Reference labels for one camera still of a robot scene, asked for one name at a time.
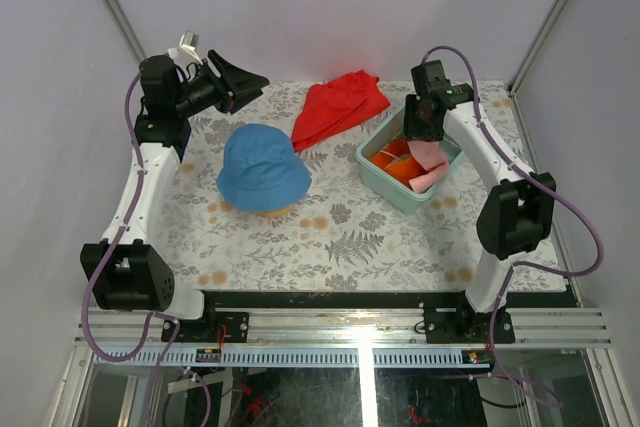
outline gray wall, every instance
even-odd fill
[[[640,1],[572,0],[519,93],[541,167],[604,237],[602,269],[579,282],[601,307],[640,408]],[[574,269],[593,242],[559,213]]]
[[[38,426],[129,165],[136,65],[100,0],[0,0],[0,425]]]
[[[120,0],[148,52],[185,27],[232,63],[272,80],[319,80],[360,68],[386,80],[437,44],[462,49],[480,77],[507,80],[553,0]],[[447,62],[453,78],[464,66]]]

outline red cloth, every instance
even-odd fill
[[[312,85],[293,127],[293,149],[300,152],[361,124],[389,107],[391,104],[377,83],[378,77],[360,70],[326,84]]]

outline light green storage bin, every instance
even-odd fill
[[[458,144],[445,134],[444,139],[440,142],[440,148],[442,148],[449,158],[449,170],[447,174],[429,187],[429,190],[424,194],[415,193],[369,162],[369,159],[380,152],[389,142],[402,135],[403,122],[404,107],[392,114],[371,134],[371,137],[360,144],[360,147],[358,147],[356,151],[356,158],[358,162],[360,162],[364,185],[380,194],[406,214],[415,214],[438,190],[440,184],[460,165],[464,154]]]

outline table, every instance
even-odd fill
[[[413,90],[380,82],[385,112],[301,153],[313,182],[289,214],[266,219],[234,209],[216,187],[223,150],[245,123],[290,134],[311,83],[279,82],[234,116],[209,109],[191,121],[189,147],[162,208],[159,252],[176,281],[202,290],[457,291],[473,279],[481,246],[475,221],[486,193],[465,159],[430,205],[409,216],[364,186],[357,146]],[[480,82],[487,115],[518,155],[523,148],[501,82]],[[529,259],[557,266],[549,239]],[[564,280],[516,270],[516,291],[563,291]]]

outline hat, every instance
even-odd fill
[[[282,209],[304,197],[310,186],[311,174],[281,130],[247,124],[231,134],[218,189],[234,207],[255,212]]]

